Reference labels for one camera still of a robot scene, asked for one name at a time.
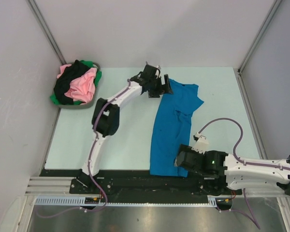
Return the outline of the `blue t shirt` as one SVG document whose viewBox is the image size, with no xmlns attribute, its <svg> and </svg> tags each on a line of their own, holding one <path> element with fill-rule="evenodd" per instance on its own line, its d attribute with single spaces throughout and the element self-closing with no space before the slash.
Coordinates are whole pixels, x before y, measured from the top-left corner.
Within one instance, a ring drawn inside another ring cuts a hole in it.
<svg viewBox="0 0 290 232">
<path fill-rule="evenodd" d="M 180 145 L 188 145 L 193 113 L 201 107 L 197 84 L 170 80 L 173 94 L 164 94 L 156 114 L 150 148 L 151 175 L 187 177 L 188 171 L 174 165 Z"/>
</svg>

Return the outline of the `grey laundry basket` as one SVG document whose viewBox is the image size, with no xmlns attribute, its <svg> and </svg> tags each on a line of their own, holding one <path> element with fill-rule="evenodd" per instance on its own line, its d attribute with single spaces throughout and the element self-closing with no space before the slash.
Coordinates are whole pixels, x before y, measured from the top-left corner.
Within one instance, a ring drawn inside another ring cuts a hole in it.
<svg viewBox="0 0 290 232">
<path fill-rule="evenodd" d="M 101 68 L 100 65 L 96 62 L 91 62 L 94 68 L 97 68 L 98 72 L 101 73 Z M 60 109 L 69 109 L 69 110 L 81 110 L 81 109 L 88 109 L 90 107 L 92 107 L 94 104 L 94 97 L 92 100 L 89 101 L 89 103 L 80 103 L 80 104 L 76 104 L 76 105 L 63 105 L 60 103 L 54 103 L 54 105 L 56 105 L 57 107 L 59 107 Z"/>
</svg>

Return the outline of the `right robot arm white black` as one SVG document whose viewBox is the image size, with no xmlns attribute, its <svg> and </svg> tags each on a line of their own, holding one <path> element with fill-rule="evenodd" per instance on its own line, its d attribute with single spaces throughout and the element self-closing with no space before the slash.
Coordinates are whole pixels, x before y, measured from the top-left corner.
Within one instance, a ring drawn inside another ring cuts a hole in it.
<svg viewBox="0 0 290 232">
<path fill-rule="evenodd" d="M 177 167 L 198 178 L 199 195 L 227 195 L 246 189 L 282 190 L 290 196 L 290 156 L 287 159 L 241 159 L 221 151 L 200 153 L 181 145 L 174 160 Z"/>
</svg>

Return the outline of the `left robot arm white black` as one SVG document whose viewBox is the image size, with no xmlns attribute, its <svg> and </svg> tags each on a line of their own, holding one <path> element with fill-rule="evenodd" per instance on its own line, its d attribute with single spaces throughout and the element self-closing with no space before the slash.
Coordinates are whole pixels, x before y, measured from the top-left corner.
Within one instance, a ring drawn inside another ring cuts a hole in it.
<svg viewBox="0 0 290 232">
<path fill-rule="evenodd" d="M 80 182 L 80 187 L 86 193 L 96 190 L 97 181 L 93 178 L 100 170 L 101 149 L 103 144 L 113 136 L 120 123 L 120 111 L 134 98 L 145 92 L 149 98 L 159 98 L 164 94 L 173 94 L 168 74 L 161 76 L 159 66 L 146 64 L 137 75 L 127 80 L 127 85 L 117 94 L 96 102 L 92 117 L 93 143 L 82 172 L 87 175 Z"/>
</svg>

